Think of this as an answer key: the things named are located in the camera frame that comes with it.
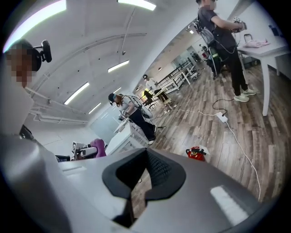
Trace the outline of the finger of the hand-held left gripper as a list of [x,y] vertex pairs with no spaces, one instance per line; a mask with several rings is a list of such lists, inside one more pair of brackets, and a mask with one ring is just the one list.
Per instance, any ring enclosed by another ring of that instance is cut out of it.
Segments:
[[96,157],[98,149],[96,147],[86,147],[79,150],[81,157]]

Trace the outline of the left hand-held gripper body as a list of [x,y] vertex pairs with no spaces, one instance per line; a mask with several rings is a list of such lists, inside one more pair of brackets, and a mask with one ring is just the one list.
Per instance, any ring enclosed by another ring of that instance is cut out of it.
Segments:
[[85,144],[85,143],[73,141],[72,148],[71,148],[71,153],[72,153],[71,159],[75,159],[76,151],[78,149],[80,149],[80,148],[89,148],[89,147],[91,147],[90,144]]

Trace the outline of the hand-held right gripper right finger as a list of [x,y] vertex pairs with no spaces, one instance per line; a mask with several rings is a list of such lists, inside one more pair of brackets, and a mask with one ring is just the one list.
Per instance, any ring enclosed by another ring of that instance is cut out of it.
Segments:
[[271,206],[216,167],[148,149],[180,164],[186,173],[181,188],[165,200],[149,201],[134,223],[139,233],[250,233]]

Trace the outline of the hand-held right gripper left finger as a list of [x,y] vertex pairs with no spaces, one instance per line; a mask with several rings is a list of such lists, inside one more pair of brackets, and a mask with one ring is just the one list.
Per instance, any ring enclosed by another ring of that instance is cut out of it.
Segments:
[[2,174],[25,213],[45,232],[144,233],[105,216],[61,170],[53,154],[18,136],[2,137]]

